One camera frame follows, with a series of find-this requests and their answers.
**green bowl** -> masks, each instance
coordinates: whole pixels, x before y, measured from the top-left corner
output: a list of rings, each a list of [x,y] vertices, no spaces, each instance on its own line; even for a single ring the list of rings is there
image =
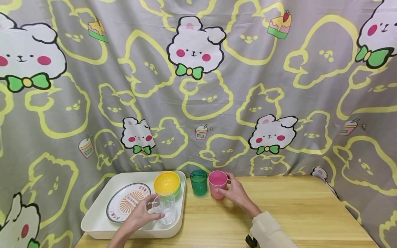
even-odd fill
[[[181,183],[179,183],[178,188],[172,193],[172,195],[176,198],[176,196],[179,194],[180,191],[181,191]],[[170,198],[170,195],[160,196],[160,198],[167,199],[167,198]]]

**wooden table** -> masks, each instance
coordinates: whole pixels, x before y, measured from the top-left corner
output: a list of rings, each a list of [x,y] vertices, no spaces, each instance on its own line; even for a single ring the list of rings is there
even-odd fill
[[[325,184],[312,176],[238,177],[247,194],[267,210],[299,248],[377,248]],[[181,230],[168,239],[131,239],[126,248],[248,247],[249,217],[224,199],[197,198],[187,179]],[[109,240],[84,234],[76,248],[106,248]]]

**plate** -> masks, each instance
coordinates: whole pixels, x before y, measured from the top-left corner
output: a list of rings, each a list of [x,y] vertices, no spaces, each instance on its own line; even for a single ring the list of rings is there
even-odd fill
[[[106,208],[106,215],[112,222],[122,223],[140,201],[150,195],[150,188],[144,183],[127,185],[115,193]]]

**pink cup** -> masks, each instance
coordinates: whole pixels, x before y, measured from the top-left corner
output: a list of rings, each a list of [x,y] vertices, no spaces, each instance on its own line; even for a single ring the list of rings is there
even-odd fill
[[[217,200],[223,199],[224,196],[217,193],[217,188],[227,190],[227,175],[223,171],[213,171],[208,175],[208,182],[210,183],[210,192],[212,197]]]

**stacked bowls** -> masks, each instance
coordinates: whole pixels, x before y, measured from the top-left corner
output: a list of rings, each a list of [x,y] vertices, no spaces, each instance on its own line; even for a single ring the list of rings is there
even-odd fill
[[[154,180],[154,191],[162,198],[173,195],[175,198],[181,191],[181,179],[174,171],[165,171]]]

